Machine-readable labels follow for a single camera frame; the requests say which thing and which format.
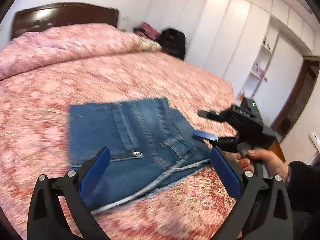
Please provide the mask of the dark sleeved right forearm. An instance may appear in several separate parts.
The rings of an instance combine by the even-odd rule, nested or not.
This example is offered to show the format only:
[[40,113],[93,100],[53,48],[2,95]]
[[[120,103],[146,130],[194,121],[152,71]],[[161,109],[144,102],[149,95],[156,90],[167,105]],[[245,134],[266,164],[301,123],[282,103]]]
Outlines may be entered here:
[[319,239],[319,167],[301,161],[289,164],[286,188],[294,239]]

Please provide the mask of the right hand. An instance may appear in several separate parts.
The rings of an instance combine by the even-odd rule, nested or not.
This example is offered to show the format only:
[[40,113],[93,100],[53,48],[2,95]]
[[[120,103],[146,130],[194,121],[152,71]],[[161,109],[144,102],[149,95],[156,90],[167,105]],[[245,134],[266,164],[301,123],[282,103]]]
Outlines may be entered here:
[[[249,150],[248,156],[252,160],[260,160],[266,164],[267,171],[269,175],[276,176],[279,175],[286,181],[289,167],[283,163],[272,151],[265,149]],[[239,166],[244,170],[250,170],[254,172],[254,167],[251,165],[251,161],[248,158],[244,158],[240,153],[236,154]]]

